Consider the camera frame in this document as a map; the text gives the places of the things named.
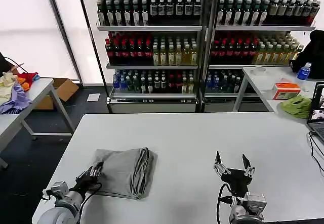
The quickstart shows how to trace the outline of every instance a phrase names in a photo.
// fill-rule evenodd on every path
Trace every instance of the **clothes pile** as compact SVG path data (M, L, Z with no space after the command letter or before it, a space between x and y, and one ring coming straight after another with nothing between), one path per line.
M25 92L39 76L37 73L3 74L0 77L0 114L19 114L31 103Z

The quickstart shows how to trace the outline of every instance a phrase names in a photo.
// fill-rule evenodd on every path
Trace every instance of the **laptop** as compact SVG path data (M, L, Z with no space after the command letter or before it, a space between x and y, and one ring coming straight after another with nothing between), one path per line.
M307 124L324 141L324 81L315 85Z

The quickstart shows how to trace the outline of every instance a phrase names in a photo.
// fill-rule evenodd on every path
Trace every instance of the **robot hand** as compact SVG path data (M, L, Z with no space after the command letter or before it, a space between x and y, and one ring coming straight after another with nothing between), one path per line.
M44 197L42 199L50 200L51 196L54 196L56 198L55 207L46 211L40 217L37 224L79 223L85 202L102 186L98 182L102 166L103 162L100 162L95 166L91 166L87 171L84 171L75 179L76 185L70 190L66 182L55 182L49 189L44 190L43 194L48 199ZM86 192L97 184L100 184L100 187L86 200Z
M229 204L232 208L229 217L229 223L262 223L264 210L267 202L263 194L250 193L248 185L252 181L255 168L251 167L250 161L243 154L243 163L245 170L226 168L221 162L219 152L217 152L214 169L222 181L228 183L224 184L219 193L217 201L217 223L219 221L219 204L220 202ZM231 192L231 196L221 197L223 188L227 186Z

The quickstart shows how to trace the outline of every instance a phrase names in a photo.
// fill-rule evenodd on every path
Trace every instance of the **laptop screen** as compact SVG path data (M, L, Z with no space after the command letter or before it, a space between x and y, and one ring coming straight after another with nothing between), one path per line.
M317 82L308 116L308 123L324 122L324 81Z

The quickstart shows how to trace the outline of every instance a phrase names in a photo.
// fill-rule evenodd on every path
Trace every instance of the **orange box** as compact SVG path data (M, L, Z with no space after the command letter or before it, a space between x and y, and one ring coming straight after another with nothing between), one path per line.
M273 86L273 99L285 100L291 99L300 93L300 87L295 83L282 82Z

